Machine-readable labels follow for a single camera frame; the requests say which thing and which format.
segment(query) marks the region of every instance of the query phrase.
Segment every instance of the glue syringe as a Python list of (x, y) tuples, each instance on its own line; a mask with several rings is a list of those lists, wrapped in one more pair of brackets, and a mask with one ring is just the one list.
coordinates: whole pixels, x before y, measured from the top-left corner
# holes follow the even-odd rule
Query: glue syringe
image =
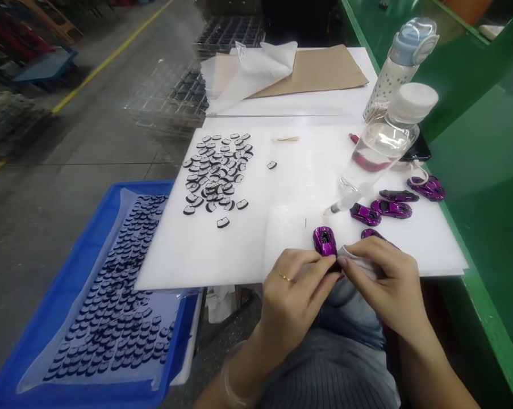
[(333, 214), (339, 213), (340, 211), (348, 211), (353, 205), (362, 198), (362, 195), (358, 191), (352, 191), (347, 195), (340, 198), (332, 206), (328, 207), (324, 211), (325, 216), (332, 216)]

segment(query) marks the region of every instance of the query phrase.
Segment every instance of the purple toy car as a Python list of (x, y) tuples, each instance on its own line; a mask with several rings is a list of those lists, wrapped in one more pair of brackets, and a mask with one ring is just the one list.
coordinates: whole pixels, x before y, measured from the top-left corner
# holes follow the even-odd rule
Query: purple toy car
[(411, 217), (411, 207), (406, 203), (394, 203), (381, 199), (374, 200), (370, 208), (382, 216), (394, 217), (396, 219), (407, 219)]
[(414, 183), (421, 183), (422, 181), (423, 179), (420, 177), (412, 177), (407, 180), (407, 183), (411, 189), (421, 196), (425, 196), (431, 202), (441, 202), (445, 199), (445, 190), (436, 176), (429, 175), (428, 181), (424, 185), (414, 185)]
[(380, 190), (379, 195), (389, 202), (402, 203), (402, 202), (417, 202), (419, 196), (408, 190)]
[(352, 218), (363, 222), (367, 226), (377, 226), (381, 223), (381, 214), (369, 207), (355, 203), (349, 211), (351, 212)]
[(382, 235), (380, 235), (376, 230), (374, 229), (365, 229), (365, 230), (362, 230), (362, 233), (360, 233), (360, 238), (361, 239), (366, 239), (367, 237), (370, 237), (370, 236), (375, 236), (375, 237), (379, 237), (381, 240), (384, 240), (386, 241), (387, 243), (389, 243), (391, 246), (393, 247), (396, 247), (393, 243), (391, 243), (390, 241), (388, 241), (386, 238), (384, 238)]
[[(327, 226), (317, 227), (313, 232), (313, 245), (315, 250), (321, 256), (337, 256), (336, 239), (334, 238), (334, 232)], [(338, 273), (341, 271), (339, 263), (336, 261), (326, 272)]]

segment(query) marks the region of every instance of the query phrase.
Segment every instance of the white bottle cap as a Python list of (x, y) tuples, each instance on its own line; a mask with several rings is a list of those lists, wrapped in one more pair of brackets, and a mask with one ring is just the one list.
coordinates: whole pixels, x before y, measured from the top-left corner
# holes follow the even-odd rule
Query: white bottle cap
[(410, 82), (394, 94), (387, 113), (402, 123), (419, 123), (438, 102), (438, 94), (428, 85)]

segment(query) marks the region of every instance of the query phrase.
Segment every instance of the gold ring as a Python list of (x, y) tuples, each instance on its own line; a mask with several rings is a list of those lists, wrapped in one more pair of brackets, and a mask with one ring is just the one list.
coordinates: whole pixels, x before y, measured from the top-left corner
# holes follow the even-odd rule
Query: gold ring
[(283, 274), (281, 274), (281, 271), (280, 270), (277, 270), (277, 274), (279, 274), (281, 276), (281, 278), (284, 278), (285, 280), (287, 281), (292, 281), (290, 278), (288, 278), (287, 276), (284, 276)]

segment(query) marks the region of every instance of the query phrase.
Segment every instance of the brown cardboard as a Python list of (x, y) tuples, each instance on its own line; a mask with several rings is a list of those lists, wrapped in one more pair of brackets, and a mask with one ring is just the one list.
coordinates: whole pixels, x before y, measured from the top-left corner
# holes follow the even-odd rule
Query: brown cardboard
[(344, 45), (298, 50), (292, 74), (249, 98), (355, 88), (368, 80)]

